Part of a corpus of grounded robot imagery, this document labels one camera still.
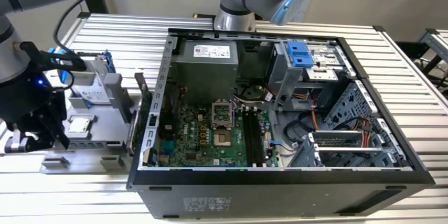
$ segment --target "wire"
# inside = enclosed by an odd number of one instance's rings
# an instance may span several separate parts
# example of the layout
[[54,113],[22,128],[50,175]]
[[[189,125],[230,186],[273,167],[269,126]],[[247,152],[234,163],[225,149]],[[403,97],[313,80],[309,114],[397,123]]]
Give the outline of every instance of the wire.
[[295,126],[293,126],[293,131],[294,131],[294,133],[295,133],[295,135],[298,136],[298,137],[301,137],[299,136],[299,133],[297,132],[297,128],[295,128]]
[[318,122],[317,122],[315,105],[317,105],[317,99],[314,99],[314,104],[311,106],[311,116],[313,116],[313,120],[314,120],[315,130],[318,131],[319,130],[319,126],[318,126]]
[[[422,69],[426,67],[426,65],[423,64],[423,62],[426,62],[426,63],[430,63],[430,62],[431,62],[431,61],[427,60],[426,58],[421,58],[419,61],[421,61],[421,64],[422,64]],[[439,65],[435,66],[435,68],[439,69],[441,71],[446,72],[446,70],[445,70]]]
[[71,81],[70,85],[67,85],[66,87],[53,88],[54,92],[65,92],[66,90],[73,89],[73,87],[74,87],[74,84],[75,84],[75,75],[74,75],[74,73],[71,71],[69,71],[69,70],[65,70],[65,71],[71,75],[73,81]]
[[295,152],[293,149],[289,149],[283,144],[274,144],[275,146],[281,146],[283,149],[286,149],[290,152]]
[[265,100],[263,99],[253,99],[253,98],[246,98],[246,97],[242,97],[239,94],[234,94],[234,97],[241,101],[241,102],[245,102],[245,103],[258,103],[258,102],[263,102]]
[[83,1],[85,1],[85,0],[78,0],[78,1],[70,6],[70,8],[69,8],[67,11],[65,12],[65,14],[63,14],[63,16],[62,16],[62,18],[61,18],[61,20],[59,20],[59,22],[58,22],[58,25],[57,25],[57,28],[55,28],[55,31],[54,31],[54,40],[55,40],[55,42],[57,42],[57,45],[58,45],[62,49],[66,50],[66,53],[67,53],[67,54],[73,54],[73,55],[77,55],[77,54],[75,54],[75,53],[70,50],[70,48],[66,47],[66,45],[61,42],[61,40],[58,39],[58,35],[59,35],[59,31],[61,31],[61,29],[62,29],[62,26],[63,26],[63,23],[65,23],[65,20],[66,20],[69,14],[73,12],[73,10],[75,9],[75,7],[77,7],[81,3],[83,3]]
[[337,130],[341,130],[351,121],[357,120],[357,119],[361,119],[361,120],[365,120],[365,121],[369,121],[369,119],[363,116],[359,116],[357,118],[351,118],[349,120],[346,120],[345,122],[342,122],[333,130],[337,131]]
[[448,71],[446,72],[446,74],[445,74],[442,80],[439,81],[437,88],[441,88],[441,87],[442,87],[443,83],[445,83],[446,80],[447,80],[447,77],[448,77]]

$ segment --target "label sticker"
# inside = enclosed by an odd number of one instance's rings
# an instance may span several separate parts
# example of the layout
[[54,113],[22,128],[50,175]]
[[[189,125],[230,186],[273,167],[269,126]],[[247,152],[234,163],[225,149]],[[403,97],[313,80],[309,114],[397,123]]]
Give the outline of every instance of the label sticker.
[[194,57],[231,59],[230,46],[197,45]]
[[269,102],[271,102],[271,100],[273,100],[273,93],[271,92],[269,92],[269,94],[266,95],[266,97],[265,97],[265,99],[269,101]]
[[187,212],[229,211],[233,197],[186,197],[185,208]]

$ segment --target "black cable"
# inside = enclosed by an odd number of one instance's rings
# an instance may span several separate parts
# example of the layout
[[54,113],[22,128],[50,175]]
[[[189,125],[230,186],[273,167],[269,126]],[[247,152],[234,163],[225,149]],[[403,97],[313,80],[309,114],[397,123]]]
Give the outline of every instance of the black cable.
[[283,144],[275,144],[277,146],[281,146],[283,149],[286,149],[290,152],[294,152],[294,150],[289,149]]
[[354,120],[357,120],[357,119],[359,119],[359,118],[351,118],[351,119],[346,120],[346,121],[342,122],[342,123],[333,129],[333,130],[334,130],[334,131],[341,130],[342,128],[345,128],[345,127],[349,125],[349,123],[350,123],[351,121],[354,121]]
[[55,32],[54,32],[54,40],[57,42],[57,45],[66,50],[66,53],[67,54],[73,54],[73,55],[77,55],[69,47],[66,47],[66,45],[61,42],[61,40],[58,39],[58,34],[59,34],[59,30],[62,29],[62,26],[63,26],[63,23],[65,23],[65,20],[69,16],[69,14],[73,12],[73,10],[75,9],[75,7],[83,3],[85,0],[78,0],[71,6],[70,8],[67,9],[67,11],[65,12],[63,16],[62,16],[62,19],[59,20],[58,22],[58,25],[57,25],[57,29],[55,29]]
[[283,128],[283,135],[285,135],[285,137],[287,138],[287,140],[290,140],[291,142],[298,142],[298,143],[302,143],[303,142],[303,140],[299,140],[299,139],[295,139],[295,138],[293,138],[290,135],[289,135],[289,129],[291,128],[291,127],[294,127],[294,125],[295,124],[298,124],[307,132],[314,132],[315,131],[315,129],[314,128],[311,128],[311,127],[309,127],[305,123],[303,123],[303,119],[307,117],[307,116],[310,116],[311,115],[311,111],[306,111],[306,112],[302,112],[301,114],[299,114],[299,116],[298,116],[298,119],[297,120],[293,120],[289,124],[287,124],[287,126]]
[[445,76],[445,77],[442,78],[442,80],[439,81],[437,88],[441,88],[441,87],[443,86],[443,83],[446,82],[447,77],[448,77],[448,74],[446,74],[446,76]]
[[333,130],[337,131],[337,130],[341,130],[343,129],[345,127],[347,127],[349,123],[357,119],[361,119],[361,120],[365,120],[365,121],[369,121],[366,118],[362,118],[361,116],[357,117],[357,118],[351,118],[349,120],[346,120],[345,122],[342,122]]
[[75,84],[75,75],[74,75],[74,73],[71,71],[69,71],[69,70],[65,70],[65,71],[71,75],[73,81],[71,81],[71,83],[70,83],[69,86],[66,86],[63,88],[54,88],[55,92],[65,92],[66,90],[73,89],[73,87],[74,87],[74,84]]

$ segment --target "slotted aluminum table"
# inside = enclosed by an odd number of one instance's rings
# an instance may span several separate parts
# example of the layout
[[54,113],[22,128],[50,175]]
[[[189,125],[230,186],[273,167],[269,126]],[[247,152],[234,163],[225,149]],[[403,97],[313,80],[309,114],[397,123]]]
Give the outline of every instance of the slotted aluminum table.
[[[134,73],[143,71],[150,87],[155,87],[169,28],[213,29],[213,20],[94,14],[77,20],[63,42],[77,51],[109,49],[125,87],[139,93]],[[438,185],[366,218],[186,222],[448,223],[448,102],[389,34],[371,26],[291,23],[279,27],[269,22],[258,22],[258,32],[346,38]],[[0,200],[9,202],[0,216],[19,215],[17,218],[34,221],[66,220],[65,215],[71,215],[70,220],[89,217],[102,222],[153,220],[138,194],[126,191],[126,175],[43,175],[43,157],[45,152],[0,157]]]

